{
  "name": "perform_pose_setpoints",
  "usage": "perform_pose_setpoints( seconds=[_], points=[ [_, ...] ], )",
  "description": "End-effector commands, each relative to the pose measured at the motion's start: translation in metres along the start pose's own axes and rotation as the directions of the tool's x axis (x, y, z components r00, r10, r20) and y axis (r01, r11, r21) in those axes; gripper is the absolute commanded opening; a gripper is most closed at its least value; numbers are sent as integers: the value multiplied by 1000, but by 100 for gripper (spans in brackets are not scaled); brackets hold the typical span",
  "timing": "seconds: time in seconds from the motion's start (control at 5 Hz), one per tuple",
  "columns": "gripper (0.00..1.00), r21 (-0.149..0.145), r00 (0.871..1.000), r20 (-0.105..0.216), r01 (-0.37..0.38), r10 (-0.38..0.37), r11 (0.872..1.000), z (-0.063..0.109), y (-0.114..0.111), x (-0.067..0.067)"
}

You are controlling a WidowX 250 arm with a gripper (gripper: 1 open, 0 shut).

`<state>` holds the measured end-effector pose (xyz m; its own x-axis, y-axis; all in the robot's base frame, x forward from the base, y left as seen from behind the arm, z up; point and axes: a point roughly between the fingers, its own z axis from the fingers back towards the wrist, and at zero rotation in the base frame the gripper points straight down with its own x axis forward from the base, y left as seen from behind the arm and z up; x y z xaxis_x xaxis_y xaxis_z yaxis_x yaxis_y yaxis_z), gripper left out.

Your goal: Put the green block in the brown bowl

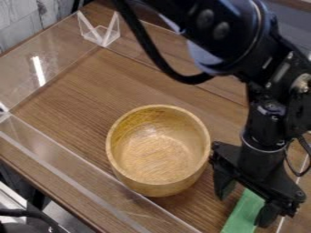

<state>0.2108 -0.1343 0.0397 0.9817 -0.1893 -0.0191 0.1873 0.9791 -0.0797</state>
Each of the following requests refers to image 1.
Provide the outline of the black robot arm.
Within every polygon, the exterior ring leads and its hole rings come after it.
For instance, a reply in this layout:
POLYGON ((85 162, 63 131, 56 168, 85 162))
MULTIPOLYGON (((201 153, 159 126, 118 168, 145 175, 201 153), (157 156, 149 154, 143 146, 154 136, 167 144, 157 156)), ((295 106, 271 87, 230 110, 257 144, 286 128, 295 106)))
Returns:
POLYGON ((201 74, 179 74, 161 55, 138 16, 125 17, 143 50, 177 81, 194 85, 219 75, 247 86, 250 112, 242 144, 213 145, 210 163, 218 198, 243 184, 261 198, 255 226, 269 227, 294 216, 306 193, 295 184, 301 173, 289 160, 293 142, 311 131, 311 60, 278 29, 278 18, 262 0, 143 0, 187 40, 201 74))

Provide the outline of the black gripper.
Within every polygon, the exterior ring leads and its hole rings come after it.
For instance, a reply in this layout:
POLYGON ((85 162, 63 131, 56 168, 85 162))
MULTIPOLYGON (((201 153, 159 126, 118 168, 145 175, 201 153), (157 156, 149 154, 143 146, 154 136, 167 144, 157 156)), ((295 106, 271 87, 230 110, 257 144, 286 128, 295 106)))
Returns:
POLYGON ((307 173, 307 170, 298 172, 289 161, 289 147, 294 139, 307 149, 303 135, 281 139, 269 145, 249 130, 241 135, 241 146, 221 141, 211 144, 215 195, 225 200, 235 190, 237 183, 253 191, 265 200, 254 222, 259 228, 269 228, 278 216, 293 218, 306 202, 306 193, 285 168, 289 165, 297 177, 307 173))

